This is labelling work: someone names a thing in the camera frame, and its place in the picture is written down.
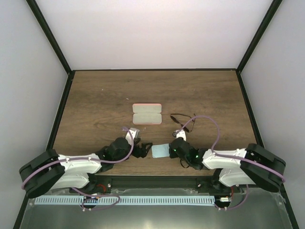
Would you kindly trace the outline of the light blue cleaning cloth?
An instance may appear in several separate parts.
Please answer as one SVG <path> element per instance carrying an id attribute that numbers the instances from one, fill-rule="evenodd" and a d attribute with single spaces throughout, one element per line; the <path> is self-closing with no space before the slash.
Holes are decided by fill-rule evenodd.
<path id="1" fill-rule="evenodd" d="M 169 144 L 153 145 L 151 147 L 153 158 L 169 157 Z"/>

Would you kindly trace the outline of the black sunglasses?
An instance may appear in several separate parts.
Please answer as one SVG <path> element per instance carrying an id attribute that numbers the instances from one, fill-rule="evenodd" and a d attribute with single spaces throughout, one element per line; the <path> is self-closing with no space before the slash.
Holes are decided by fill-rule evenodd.
<path id="1" fill-rule="evenodd" d="M 181 114 L 181 113 L 173 113 L 170 114 L 170 118 L 173 122 L 176 124 L 179 124 L 181 127 L 183 127 L 192 117 L 186 114 Z M 183 130 L 187 133 L 190 133 L 193 131 L 193 127 L 195 124 L 195 119 L 189 122 Z"/>

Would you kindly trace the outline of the pink glasses case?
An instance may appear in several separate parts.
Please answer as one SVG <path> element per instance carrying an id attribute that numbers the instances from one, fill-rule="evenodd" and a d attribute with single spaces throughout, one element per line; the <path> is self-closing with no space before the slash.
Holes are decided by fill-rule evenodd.
<path id="1" fill-rule="evenodd" d="M 133 104 L 132 112 L 134 125 L 159 125 L 162 123 L 161 104 Z"/>

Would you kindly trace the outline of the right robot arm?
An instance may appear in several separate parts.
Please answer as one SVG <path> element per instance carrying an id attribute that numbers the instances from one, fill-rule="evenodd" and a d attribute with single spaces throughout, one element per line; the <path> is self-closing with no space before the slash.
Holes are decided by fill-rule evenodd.
<path id="1" fill-rule="evenodd" d="M 214 170 L 212 188 L 223 192 L 237 185 L 257 185 L 278 192 L 284 183 L 286 162 L 257 144 L 229 151 L 196 149 L 182 137 L 169 144 L 171 158 L 179 158 L 195 170 Z"/>

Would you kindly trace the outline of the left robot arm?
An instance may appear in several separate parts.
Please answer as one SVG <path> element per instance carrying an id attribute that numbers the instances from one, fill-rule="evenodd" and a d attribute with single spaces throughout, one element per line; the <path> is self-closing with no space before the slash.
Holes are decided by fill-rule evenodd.
<path id="1" fill-rule="evenodd" d="M 86 156 L 60 155 L 54 149 L 43 152 L 19 169 L 21 188 L 28 198 L 37 198 L 52 189 L 77 188 L 91 193 L 97 188 L 97 174 L 106 172 L 129 156 L 144 158 L 152 143 L 118 137 L 109 146 Z"/>

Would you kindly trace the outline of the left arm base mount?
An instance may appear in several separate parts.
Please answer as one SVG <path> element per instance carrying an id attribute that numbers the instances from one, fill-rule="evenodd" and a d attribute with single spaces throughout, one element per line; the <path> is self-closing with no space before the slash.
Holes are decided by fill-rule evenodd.
<path id="1" fill-rule="evenodd" d="M 89 183 L 82 188 L 77 188 L 85 194 L 110 193 L 112 179 L 108 176 L 89 175 Z"/>

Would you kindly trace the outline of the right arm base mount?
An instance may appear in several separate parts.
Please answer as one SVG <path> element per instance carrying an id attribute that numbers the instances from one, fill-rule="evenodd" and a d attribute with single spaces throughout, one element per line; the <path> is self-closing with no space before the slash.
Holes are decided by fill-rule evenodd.
<path id="1" fill-rule="evenodd" d="M 202 176 L 196 178 L 196 189 L 200 193 L 209 193 L 210 195 L 229 195 L 232 191 L 239 191 L 238 188 L 227 187 L 213 176 Z"/>

